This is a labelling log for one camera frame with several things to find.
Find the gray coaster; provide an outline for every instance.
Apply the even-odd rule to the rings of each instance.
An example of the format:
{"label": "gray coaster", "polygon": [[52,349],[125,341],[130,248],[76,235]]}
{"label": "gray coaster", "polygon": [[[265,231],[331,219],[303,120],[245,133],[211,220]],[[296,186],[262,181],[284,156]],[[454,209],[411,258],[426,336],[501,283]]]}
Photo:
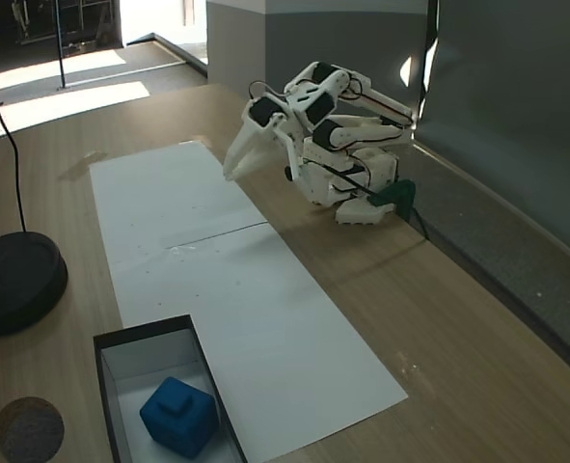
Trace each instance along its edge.
{"label": "gray coaster", "polygon": [[25,397],[0,412],[0,451],[9,463],[45,463],[64,440],[64,422],[46,400]]}

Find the box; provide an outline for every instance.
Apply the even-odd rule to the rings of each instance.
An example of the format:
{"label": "box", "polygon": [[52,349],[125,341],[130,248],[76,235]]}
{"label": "box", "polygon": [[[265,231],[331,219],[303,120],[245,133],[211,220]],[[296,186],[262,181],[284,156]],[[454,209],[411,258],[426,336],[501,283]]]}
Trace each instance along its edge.
{"label": "box", "polygon": [[102,408],[115,463],[186,460],[149,436],[139,411],[169,376],[216,399],[220,428],[192,461],[246,463],[190,315],[94,338]]}

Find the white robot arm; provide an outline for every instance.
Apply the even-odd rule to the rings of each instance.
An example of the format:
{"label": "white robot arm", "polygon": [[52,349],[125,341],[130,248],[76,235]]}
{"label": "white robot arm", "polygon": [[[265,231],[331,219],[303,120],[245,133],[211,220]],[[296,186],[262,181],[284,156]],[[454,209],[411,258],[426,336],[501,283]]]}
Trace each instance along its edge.
{"label": "white robot arm", "polygon": [[[379,118],[334,115],[339,101]],[[397,182],[398,159],[384,147],[410,143],[407,129],[414,116],[372,90],[367,77],[313,63],[286,85],[283,95],[252,99],[242,119],[225,161],[226,179],[238,179],[285,153],[287,177],[309,201],[342,203],[339,223],[376,224],[394,210],[396,200],[388,190]]]}

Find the lamp base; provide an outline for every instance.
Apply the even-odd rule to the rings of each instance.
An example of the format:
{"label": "lamp base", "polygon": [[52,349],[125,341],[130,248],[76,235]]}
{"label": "lamp base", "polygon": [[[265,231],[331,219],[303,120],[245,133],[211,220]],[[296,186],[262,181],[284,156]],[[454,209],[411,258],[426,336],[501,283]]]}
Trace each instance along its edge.
{"label": "lamp base", "polygon": [[27,328],[58,303],[68,282],[66,263],[46,236],[0,236],[0,336]]}

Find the blue cube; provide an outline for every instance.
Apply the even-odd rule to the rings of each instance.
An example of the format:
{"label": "blue cube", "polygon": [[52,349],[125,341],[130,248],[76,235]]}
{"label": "blue cube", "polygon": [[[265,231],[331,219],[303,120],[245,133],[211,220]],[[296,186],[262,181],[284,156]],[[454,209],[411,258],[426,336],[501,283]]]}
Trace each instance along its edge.
{"label": "blue cube", "polygon": [[185,458],[195,458],[218,430],[214,397],[167,378],[141,409],[151,438]]}

